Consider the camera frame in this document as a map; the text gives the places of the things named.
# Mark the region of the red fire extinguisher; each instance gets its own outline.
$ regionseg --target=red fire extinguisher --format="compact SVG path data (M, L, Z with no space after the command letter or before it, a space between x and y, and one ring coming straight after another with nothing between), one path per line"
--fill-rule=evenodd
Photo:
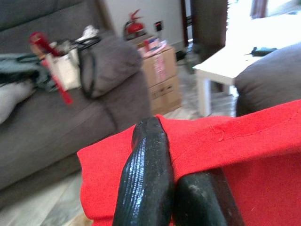
M142 35L145 35L144 24L137 22L137 19L141 17L136 17L136 14L140 11L138 9L134 13L130 14L130 20L124 26L124 37L126 40L131 40Z

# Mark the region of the red cloth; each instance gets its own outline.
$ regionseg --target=red cloth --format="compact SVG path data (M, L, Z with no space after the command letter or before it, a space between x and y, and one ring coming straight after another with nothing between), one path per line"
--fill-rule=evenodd
M223 167L247 226L301 222L301 101L238 118L196 121L158 116L167 133L174 179ZM112 223L134 127L78 152L81 202L95 226Z

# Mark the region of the cardboard box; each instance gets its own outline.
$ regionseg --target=cardboard box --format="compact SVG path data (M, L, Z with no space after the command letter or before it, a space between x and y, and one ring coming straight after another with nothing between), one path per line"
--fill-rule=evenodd
M149 88L152 113L166 114L181 107L179 80L174 76Z
M144 59L142 69L149 87L177 75L174 48L166 46L161 53Z

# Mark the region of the floor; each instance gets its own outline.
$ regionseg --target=floor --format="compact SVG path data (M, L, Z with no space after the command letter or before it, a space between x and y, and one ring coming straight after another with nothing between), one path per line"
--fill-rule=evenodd
M190 74L184 65L178 66L178 76L182 90L182 107L165 116L170 119L200 118L197 105L197 88L194 74ZM237 93L227 96L212 84L212 115L235 116ZM83 216L79 201L81 185L80 172L74 173L38 193L32 194L20 202L0 210L0 226L86 226L74 224L72 219Z

